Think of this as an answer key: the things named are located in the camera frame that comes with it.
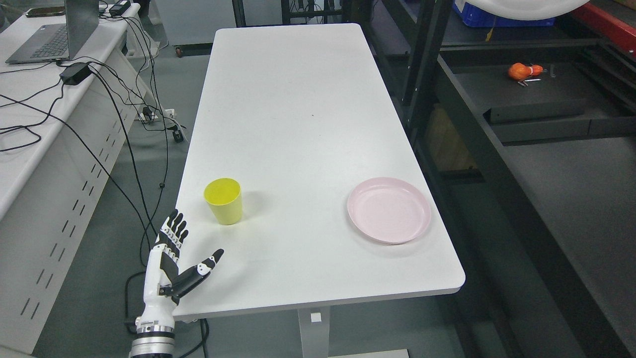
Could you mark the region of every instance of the laptop keyboard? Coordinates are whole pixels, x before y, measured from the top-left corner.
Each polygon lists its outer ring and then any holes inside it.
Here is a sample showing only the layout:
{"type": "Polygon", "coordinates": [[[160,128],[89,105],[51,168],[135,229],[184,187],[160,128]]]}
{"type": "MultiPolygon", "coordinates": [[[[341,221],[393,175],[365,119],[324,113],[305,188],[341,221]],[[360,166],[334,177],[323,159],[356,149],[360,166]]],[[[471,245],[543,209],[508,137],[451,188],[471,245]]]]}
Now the laptop keyboard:
{"type": "Polygon", "coordinates": [[[68,48],[69,38],[66,34],[66,26],[62,26],[46,45],[40,47],[31,55],[31,58],[63,55],[68,48]]]}

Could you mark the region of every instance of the laptop screen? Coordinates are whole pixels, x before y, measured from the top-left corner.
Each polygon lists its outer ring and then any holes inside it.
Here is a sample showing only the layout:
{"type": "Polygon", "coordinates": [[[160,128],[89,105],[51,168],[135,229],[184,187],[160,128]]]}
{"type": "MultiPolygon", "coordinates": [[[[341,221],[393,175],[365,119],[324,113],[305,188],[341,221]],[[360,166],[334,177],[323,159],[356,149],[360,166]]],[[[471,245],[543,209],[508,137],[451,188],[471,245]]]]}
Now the laptop screen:
{"type": "Polygon", "coordinates": [[[99,24],[99,0],[64,0],[69,57],[73,59],[99,24]]]}

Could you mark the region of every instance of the orange object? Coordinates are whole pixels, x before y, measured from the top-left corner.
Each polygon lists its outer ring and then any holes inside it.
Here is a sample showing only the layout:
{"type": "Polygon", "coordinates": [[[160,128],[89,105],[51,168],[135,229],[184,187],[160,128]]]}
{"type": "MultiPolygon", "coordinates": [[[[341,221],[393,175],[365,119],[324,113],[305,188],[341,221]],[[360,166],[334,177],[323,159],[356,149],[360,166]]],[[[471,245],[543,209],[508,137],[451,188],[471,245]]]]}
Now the orange object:
{"type": "Polygon", "coordinates": [[[514,80],[521,81],[530,76],[539,76],[541,72],[543,72],[543,67],[539,66],[538,64],[526,66],[522,63],[517,62],[516,64],[510,66],[510,68],[508,69],[508,76],[510,76],[510,78],[514,80]]]}

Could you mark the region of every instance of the laptop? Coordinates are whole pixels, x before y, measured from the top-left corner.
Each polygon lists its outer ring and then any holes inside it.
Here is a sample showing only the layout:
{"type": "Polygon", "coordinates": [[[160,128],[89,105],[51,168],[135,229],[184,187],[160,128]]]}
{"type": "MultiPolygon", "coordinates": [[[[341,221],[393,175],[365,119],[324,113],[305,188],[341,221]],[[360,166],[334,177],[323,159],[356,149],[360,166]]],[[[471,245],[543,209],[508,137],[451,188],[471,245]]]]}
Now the laptop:
{"type": "Polygon", "coordinates": [[[72,59],[99,24],[99,0],[64,0],[66,24],[40,27],[5,62],[30,64],[72,59]]]}

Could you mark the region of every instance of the pink plate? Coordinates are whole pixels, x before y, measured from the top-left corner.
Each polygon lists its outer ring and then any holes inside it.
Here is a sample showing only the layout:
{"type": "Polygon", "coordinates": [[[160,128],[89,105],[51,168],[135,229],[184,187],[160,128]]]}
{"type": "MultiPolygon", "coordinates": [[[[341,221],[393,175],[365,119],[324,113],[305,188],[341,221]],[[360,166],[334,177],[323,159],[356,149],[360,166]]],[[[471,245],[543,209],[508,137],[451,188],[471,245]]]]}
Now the pink plate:
{"type": "Polygon", "coordinates": [[[398,244],[420,236],[431,221],[431,207],[414,186],[395,178],[372,178],[349,196],[351,221],[370,238],[398,244]]]}

